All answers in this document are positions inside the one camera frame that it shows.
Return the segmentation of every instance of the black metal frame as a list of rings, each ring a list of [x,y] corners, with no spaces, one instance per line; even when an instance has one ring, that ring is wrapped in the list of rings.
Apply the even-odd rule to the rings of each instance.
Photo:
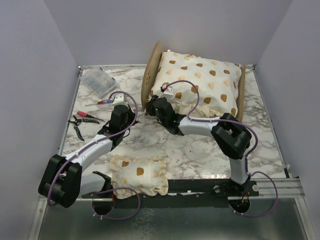
[[[228,197],[242,197],[248,192],[248,196],[259,196],[258,191],[253,190],[253,185],[257,183],[249,180],[244,185],[236,184],[230,179],[181,179],[168,180],[168,194],[161,196],[148,196],[139,194],[141,208],[196,208],[196,207],[215,207],[228,208]],[[118,199],[113,201],[95,201],[95,199],[112,199],[112,193],[106,194],[86,194],[84,199],[93,199],[94,206],[108,208],[114,205],[117,209],[134,209],[137,207],[135,196]]]

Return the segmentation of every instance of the plastic storage box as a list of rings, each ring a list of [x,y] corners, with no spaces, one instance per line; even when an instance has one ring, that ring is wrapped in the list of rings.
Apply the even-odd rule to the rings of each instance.
[[[80,80],[90,88],[100,99],[115,90],[119,85],[116,80],[101,68],[93,68],[83,74]]]

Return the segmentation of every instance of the marble surface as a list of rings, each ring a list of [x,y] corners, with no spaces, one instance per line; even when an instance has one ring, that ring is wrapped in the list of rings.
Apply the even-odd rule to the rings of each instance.
[[[130,93],[141,109],[141,84],[144,68],[126,67],[126,69],[105,70],[119,83],[121,90]],[[77,111],[87,112],[90,115],[108,120],[112,106],[94,105],[100,99],[85,85],[80,83],[74,103],[73,114]],[[216,142],[205,136],[187,135],[175,136],[169,134],[165,128],[157,123],[155,117],[139,114],[141,123],[131,128],[131,133],[112,152],[103,155],[89,166],[84,174],[99,171],[111,175],[109,161],[113,155],[131,157],[161,156],[167,161],[168,179],[209,179],[228,178],[230,164],[228,158],[220,151]],[[252,126],[259,137],[256,150],[248,158],[248,169],[251,173],[262,171],[273,178],[284,178],[285,173],[269,124],[268,116],[252,70],[246,70],[245,79],[245,107],[243,122]],[[79,129],[85,143],[89,142],[103,125],[81,123]],[[62,154],[71,153],[84,142],[78,139],[72,125],[69,125]]]

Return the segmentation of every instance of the purple-gray wall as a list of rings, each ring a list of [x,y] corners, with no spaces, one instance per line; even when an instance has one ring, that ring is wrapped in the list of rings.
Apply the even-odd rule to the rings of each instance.
[[[286,162],[300,176],[320,238],[320,1],[293,0],[257,65]]]
[[[0,239],[25,240],[78,68],[42,0],[2,0],[0,25]]]
[[[44,0],[79,65],[145,64],[165,48],[256,64],[292,0]]]

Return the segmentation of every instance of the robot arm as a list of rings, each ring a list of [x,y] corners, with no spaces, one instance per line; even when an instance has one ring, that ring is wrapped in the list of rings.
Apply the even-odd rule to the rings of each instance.
[[[172,97],[172,92],[172,89],[168,88],[160,97],[153,96],[147,106],[149,114],[156,116],[158,122],[171,134],[214,138],[222,152],[229,157],[231,180],[244,185],[250,179],[245,151],[250,146],[251,133],[245,127],[236,124],[238,120],[230,113],[225,113],[222,117],[192,120],[186,115],[175,113],[167,101]]]
[[[51,199],[65,208],[70,207],[77,197],[87,193],[101,191],[104,187],[111,188],[110,178],[100,172],[93,172],[82,177],[83,171],[102,155],[112,151],[123,140],[124,132],[105,139],[107,136],[125,130],[135,119],[135,113],[124,102],[123,94],[113,99],[115,105],[110,121],[102,127],[97,135],[86,145],[62,157],[54,155],[50,158],[40,182],[39,194],[48,197],[49,189],[59,169],[72,159],[62,170],[56,180]]]

